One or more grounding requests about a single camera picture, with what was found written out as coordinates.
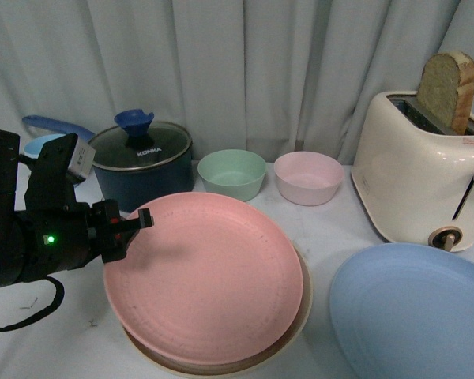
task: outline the pink bowl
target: pink bowl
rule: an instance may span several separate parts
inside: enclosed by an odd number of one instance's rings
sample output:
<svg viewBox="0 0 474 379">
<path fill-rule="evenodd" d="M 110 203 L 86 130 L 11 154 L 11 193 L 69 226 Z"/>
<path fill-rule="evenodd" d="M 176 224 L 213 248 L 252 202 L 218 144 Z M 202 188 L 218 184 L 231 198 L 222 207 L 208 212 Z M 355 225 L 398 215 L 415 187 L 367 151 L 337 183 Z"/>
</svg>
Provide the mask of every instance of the pink bowl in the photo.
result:
<svg viewBox="0 0 474 379">
<path fill-rule="evenodd" d="M 280 194 L 298 205 L 320 205 L 339 188 L 344 169 L 335 159 L 317 152 L 290 152 L 274 163 Z"/>
</svg>

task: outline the bread slice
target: bread slice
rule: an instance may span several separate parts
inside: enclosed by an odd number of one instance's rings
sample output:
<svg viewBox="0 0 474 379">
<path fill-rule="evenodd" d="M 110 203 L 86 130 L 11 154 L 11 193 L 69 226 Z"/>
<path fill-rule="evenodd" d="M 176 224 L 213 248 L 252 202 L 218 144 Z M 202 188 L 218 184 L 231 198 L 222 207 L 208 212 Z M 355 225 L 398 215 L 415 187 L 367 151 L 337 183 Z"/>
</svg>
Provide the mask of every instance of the bread slice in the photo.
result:
<svg viewBox="0 0 474 379">
<path fill-rule="evenodd" d="M 416 99 L 443 125 L 464 135 L 474 99 L 474 60 L 461 51 L 431 57 Z"/>
</svg>

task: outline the blue plate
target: blue plate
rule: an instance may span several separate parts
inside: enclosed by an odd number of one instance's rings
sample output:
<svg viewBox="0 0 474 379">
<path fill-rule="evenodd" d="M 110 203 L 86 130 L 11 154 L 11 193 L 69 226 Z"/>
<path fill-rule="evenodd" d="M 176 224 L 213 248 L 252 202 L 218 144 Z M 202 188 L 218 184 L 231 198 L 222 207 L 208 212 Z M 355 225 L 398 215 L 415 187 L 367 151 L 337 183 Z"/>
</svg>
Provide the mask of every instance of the blue plate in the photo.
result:
<svg viewBox="0 0 474 379">
<path fill-rule="evenodd" d="M 361 378 L 474 379 L 473 263 L 429 246 L 374 246 L 343 263 L 329 304 Z"/>
</svg>

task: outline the blue lid knob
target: blue lid knob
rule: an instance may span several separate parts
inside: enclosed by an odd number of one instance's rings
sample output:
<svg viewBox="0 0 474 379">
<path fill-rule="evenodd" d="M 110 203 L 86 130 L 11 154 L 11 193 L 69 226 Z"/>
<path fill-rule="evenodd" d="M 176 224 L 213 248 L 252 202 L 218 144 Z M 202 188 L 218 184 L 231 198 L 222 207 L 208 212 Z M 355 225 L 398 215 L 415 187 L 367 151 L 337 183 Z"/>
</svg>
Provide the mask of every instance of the blue lid knob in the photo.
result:
<svg viewBox="0 0 474 379">
<path fill-rule="evenodd" d="M 125 130 L 130 137 L 144 136 L 148 132 L 149 125 L 155 115 L 151 112 L 145 114 L 142 109 L 130 109 L 118 113 L 114 121 Z"/>
</svg>

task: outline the white table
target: white table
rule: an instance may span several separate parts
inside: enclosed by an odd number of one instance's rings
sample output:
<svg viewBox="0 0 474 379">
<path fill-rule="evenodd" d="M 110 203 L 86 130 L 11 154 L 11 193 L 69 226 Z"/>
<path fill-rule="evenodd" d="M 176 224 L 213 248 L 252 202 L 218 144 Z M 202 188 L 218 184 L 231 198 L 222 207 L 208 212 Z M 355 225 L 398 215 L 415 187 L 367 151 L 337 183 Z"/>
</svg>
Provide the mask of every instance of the white table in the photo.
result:
<svg viewBox="0 0 474 379">
<path fill-rule="evenodd" d="M 314 282 L 314 302 L 300 337 L 279 358 L 246 378 L 356 378 L 341 354 L 329 320 L 329 286 L 354 253 L 383 243 L 370 225 L 349 178 L 327 204 L 303 207 L 277 191 L 273 165 L 250 205 L 274 220 L 300 249 Z M 16 209 L 24 209 L 28 169 L 20 165 Z M 194 191 L 204 191 L 196 177 Z M 77 187 L 77 200 L 92 204 L 102 194 L 94 173 Z M 458 253 L 474 261 L 474 246 Z M 15 332 L 0 333 L 0 378 L 175 378 L 139 353 L 126 338 L 103 288 L 103 263 L 53 275 L 66 297 L 46 319 Z M 54 288 L 46 281 L 0 288 L 0 326 L 18 322 L 47 305 Z"/>
</svg>

